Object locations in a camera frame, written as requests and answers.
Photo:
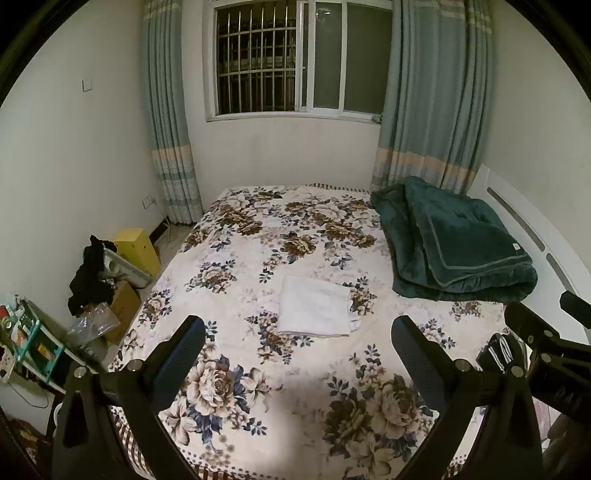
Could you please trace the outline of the floral bed sheet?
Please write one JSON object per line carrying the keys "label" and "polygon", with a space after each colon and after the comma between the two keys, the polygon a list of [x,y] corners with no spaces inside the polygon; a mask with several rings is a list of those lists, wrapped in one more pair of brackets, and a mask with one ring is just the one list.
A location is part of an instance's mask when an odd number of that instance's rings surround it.
{"label": "floral bed sheet", "polygon": [[111,363],[146,358],[190,316],[197,361],[160,421],[198,475],[393,479],[436,420],[391,342],[411,317],[474,360],[503,307],[394,293],[370,197],[315,186],[224,191],[145,298]]}

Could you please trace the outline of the white wall switch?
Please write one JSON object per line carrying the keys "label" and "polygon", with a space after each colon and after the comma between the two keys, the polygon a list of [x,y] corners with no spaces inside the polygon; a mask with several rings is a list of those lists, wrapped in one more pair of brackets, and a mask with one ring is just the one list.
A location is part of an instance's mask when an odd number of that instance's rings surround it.
{"label": "white wall switch", "polygon": [[92,90],[92,80],[91,79],[83,79],[82,82],[82,91],[88,92]]}

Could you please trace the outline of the white knitted small garment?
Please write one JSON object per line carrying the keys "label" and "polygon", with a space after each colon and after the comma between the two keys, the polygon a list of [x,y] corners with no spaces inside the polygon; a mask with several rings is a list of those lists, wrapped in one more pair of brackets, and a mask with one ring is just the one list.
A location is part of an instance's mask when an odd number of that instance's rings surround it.
{"label": "white knitted small garment", "polygon": [[311,337],[349,336],[360,327],[352,311],[348,287],[335,283],[285,276],[280,290],[277,332]]}

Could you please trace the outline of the brown cardboard box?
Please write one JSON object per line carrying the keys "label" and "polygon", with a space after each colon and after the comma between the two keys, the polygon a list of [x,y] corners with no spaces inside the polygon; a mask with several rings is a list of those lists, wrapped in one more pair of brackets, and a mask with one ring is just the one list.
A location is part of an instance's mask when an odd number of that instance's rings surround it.
{"label": "brown cardboard box", "polygon": [[125,280],[118,281],[109,309],[119,321],[119,325],[104,335],[109,343],[115,345],[121,342],[140,306],[140,297],[132,285]]}

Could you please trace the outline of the left teal striped curtain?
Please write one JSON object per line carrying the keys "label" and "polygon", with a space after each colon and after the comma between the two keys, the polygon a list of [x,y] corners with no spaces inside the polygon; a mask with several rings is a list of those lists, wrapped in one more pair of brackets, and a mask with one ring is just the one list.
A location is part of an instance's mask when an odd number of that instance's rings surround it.
{"label": "left teal striped curtain", "polygon": [[202,208],[188,136],[181,58],[180,1],[145,1],[142,86],[151,158],[168,219],[194,224]]}

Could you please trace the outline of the patterned floor rug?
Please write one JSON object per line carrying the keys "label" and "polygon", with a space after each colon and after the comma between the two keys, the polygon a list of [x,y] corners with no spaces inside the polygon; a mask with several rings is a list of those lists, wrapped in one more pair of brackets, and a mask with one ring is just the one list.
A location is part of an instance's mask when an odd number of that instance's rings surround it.
{"label": "patterned floor rug", "polygon": [[1,478],[50,479],[51,469],[52,441],[1,411]]}

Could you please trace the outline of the white wall socket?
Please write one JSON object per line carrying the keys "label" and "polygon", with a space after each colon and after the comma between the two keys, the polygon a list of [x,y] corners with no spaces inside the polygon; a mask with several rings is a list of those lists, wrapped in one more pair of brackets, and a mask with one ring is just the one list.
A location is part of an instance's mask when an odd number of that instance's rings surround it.
{"label": "white wall socket", "polygon": [[144,209],[149,208],[154,203],[155,203],[155,198],[152,196],[147,195],[142,199],[142,206]]}

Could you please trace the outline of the yellow box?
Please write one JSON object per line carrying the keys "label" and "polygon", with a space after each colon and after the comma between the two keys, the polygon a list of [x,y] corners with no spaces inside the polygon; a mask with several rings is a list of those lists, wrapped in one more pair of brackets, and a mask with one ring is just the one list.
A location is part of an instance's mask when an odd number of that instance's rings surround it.
{"label": "yellow box", "polygon": [[142,228],[120,230],[113,238],[117,253],[152,277],[160,271],[160,260]]}

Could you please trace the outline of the clear plastic bag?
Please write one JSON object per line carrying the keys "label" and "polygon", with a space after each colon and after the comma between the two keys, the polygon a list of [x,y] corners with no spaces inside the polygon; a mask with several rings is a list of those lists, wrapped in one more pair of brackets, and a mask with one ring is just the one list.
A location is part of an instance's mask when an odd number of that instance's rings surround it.
{"label": "clear plastic bag", "polygon": [[84,313],[72,324],[66,335],[66,340],[75,347],[83,347],[119,326],[120,322],[111,311],[110,306],[102,302]]}

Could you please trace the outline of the green shelf rack with items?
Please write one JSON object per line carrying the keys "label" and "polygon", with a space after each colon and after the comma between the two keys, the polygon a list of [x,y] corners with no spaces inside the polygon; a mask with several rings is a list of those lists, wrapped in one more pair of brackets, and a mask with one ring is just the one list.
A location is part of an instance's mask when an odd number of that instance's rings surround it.
{"label": "green shelf rack with items", "polygon": [[45,326],[41,311],[23,297],[14,295],[2,307],[1,332],[7,337],[16,364],[46,384],[51,382],[63,343]]}

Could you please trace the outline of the window with metal bars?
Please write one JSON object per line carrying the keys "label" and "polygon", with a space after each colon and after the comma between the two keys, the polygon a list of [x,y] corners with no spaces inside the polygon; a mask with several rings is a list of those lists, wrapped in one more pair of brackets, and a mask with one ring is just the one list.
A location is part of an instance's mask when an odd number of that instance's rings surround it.
{"label": "window with metal bars", "polygon": [[377,123],[392,26],[390,1],[207,1],[206,117]]}

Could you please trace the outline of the dark green folded blanket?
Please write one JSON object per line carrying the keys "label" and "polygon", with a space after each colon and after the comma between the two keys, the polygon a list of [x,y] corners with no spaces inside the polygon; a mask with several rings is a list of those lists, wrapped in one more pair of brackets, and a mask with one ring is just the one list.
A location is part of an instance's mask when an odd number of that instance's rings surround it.
{"label": "dark green folded blanket", "polygon": [[393,290],[434,301],[520,302],[538,283],[528,252],[484,201],[408,177],[370,194],[393,254]]}

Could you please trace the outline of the teal striped curtain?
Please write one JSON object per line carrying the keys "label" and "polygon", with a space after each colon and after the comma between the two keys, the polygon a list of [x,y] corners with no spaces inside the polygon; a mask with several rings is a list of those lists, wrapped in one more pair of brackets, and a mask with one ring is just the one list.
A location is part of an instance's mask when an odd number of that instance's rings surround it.
{"label": "teal striped curtain", "polygon": [[487,1],[396,1],[372,190],[410,176],[466,193],[492,93]]}
{"label": "teal striped curtain", "polygon": [[181,58],[180,1],[145,1],[142,86],[151,158],[168,219],[194,224],[202,208],[188,136]]}

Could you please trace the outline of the right teal striped curtain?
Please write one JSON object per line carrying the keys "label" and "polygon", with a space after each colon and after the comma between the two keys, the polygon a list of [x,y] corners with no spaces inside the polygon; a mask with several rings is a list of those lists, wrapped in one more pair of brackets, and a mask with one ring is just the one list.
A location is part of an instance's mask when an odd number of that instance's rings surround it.
{"label": "right teal striped curtain", "polygon": [[487,1],[396,1],[372,190],[410,176],[466,193],[492,93]]}

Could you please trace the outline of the white headboard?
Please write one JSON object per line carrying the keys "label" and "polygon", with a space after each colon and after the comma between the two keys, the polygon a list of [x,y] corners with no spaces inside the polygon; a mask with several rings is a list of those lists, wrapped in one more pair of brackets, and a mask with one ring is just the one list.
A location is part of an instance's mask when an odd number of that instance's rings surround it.
{"label": "white headboard", "polygon": [[485,201],[531,256],[538,284],[524,304],[563,338],[588,343],[590,329],[560,307],[565,291],[590,300],[590,272],[566,239],[529,200],[485,165],[480,167],[468,195]]}

